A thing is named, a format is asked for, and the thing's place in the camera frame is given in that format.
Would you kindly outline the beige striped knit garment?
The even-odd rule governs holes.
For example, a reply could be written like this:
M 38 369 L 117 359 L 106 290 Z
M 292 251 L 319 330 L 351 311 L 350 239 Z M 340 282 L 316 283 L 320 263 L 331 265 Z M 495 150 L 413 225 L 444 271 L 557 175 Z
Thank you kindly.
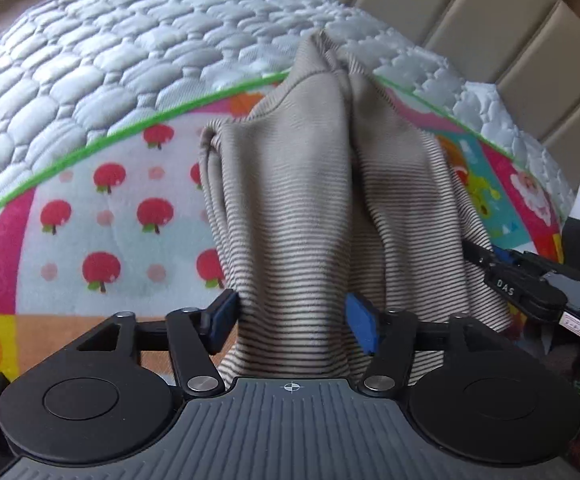
M 250 115 L 212 122 L 200 176 L 221 269 L 240 296 L 240 377 L 358 378 L 345 321 L 357 292 L 424 322 L 466 314 L 497 332 L 511 315 L 462 255 L 490 238 L 433 134 L 324 32 Z

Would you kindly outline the beige padded headboard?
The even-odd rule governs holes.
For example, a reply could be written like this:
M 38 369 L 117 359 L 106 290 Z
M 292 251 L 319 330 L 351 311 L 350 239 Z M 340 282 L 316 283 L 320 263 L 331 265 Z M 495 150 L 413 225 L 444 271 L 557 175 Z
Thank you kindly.
M 339 0 L 495 84 L 519 127 L 580 183 L 580 19 L 562 0 Z

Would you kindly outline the grey quilted mattress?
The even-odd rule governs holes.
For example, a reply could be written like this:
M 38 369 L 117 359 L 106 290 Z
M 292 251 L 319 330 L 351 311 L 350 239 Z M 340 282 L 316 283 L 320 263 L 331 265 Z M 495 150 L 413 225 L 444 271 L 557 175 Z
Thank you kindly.
M 560 214 L 566 176 L 490 84 L 334 0 L 46 0 L 0 35 L 0 200 L 96 140 L 180 104 L 287 70 L 324 30 L 375 74 L 512 156 Z

